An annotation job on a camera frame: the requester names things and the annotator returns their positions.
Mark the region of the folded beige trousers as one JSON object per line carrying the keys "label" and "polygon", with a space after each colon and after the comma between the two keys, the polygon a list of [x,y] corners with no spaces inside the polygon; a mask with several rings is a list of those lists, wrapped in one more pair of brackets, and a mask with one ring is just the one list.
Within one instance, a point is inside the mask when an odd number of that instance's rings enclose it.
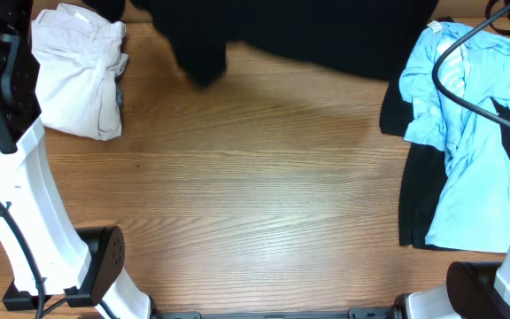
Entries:
{"label": "folded beige trousers", "polygon": [[40,65],[35,94],[44,126],[95,140],[121,135],[118,78],[122,22],[72,4],[43,10],[31,23],[32,53]]}

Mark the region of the light blue printed t-shirt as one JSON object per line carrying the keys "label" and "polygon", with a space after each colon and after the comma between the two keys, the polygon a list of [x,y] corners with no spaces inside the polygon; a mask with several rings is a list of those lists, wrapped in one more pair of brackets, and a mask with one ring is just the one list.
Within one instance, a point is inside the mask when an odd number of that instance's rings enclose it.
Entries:
{"label": "light blue printed t-shirt", "polygon": [[[447,181],[425,241],[457,250],[506,253],[510,245],[510,159],[501,127],[437,90],[437,59],[470,27],[432,21],[421,32],[398,85],[411,103],[405,139],[444,153]],[[451,53],[438,78],[454,95],[494,113],[510,112],[510,39],[481,31]]]}

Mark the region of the black garment under pile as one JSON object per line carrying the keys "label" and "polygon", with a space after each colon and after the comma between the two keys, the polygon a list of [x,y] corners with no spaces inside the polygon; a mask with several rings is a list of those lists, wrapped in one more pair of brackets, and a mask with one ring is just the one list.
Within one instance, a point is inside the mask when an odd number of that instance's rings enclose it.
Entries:
{"label": "black garment under pile", "polygon": [[[510,112],[501,105],[496,107],[494,113],[473,105],[451,93],[438,78],[439,68],[445,59],[476,34],[470,29],[437,59],[432,70],[432,80],[437,90],[452,102],[497,123],[501,127],[502,144],[510,159],[510,129],[506,127],[506,122],[510,121]],[[413,119],[413,107],[411,103],[402,98],[399,91],[398,82],[403,71],[392,79],[387,89],[382,103],[380,127],[384,134],[400,136],[406,140],[405,132]],[[434,146],[408,143],[410,150],[402,176],[398,204],[399,241],[401,245],[410,245],[419,249],[457,250],[429,245],[425,241],[435,217],[440,193],[447,181],[444,153]]]}

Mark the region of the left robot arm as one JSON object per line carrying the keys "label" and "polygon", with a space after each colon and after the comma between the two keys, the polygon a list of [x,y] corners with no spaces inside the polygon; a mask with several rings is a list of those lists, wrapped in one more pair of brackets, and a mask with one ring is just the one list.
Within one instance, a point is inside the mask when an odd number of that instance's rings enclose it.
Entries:
{"label": "left robot arm", "polygon": [[125,270],[121,229],[75,228],[59,195],[35,94],[32,7],[0,1],[0,242],[13,271],[2,302],[39,318],[62,305],[93,307],[104,318],[154,318],[154,301]]}

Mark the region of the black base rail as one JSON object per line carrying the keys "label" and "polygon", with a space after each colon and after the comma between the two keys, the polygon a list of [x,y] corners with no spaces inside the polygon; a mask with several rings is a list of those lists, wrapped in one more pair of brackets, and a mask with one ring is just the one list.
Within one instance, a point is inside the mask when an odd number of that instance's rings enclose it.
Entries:
{"label": "black base rail", "polygon": [[161,313],[153,310],[152,319],[385,319],[393,318],[390,307],[352,307],[345,311],[201,314],[199,312]]}

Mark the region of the black t-shirt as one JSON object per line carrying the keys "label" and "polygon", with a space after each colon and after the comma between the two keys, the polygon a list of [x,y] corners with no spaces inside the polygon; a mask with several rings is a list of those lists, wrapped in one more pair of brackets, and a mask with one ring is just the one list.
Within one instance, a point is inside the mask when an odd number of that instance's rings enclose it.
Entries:
{"label": "black t-shirt", "polygon": [[437,0],[131,0],[150,14],[197,86],[227,70],[227,45],[347,74],[389,80],[400,72]]}

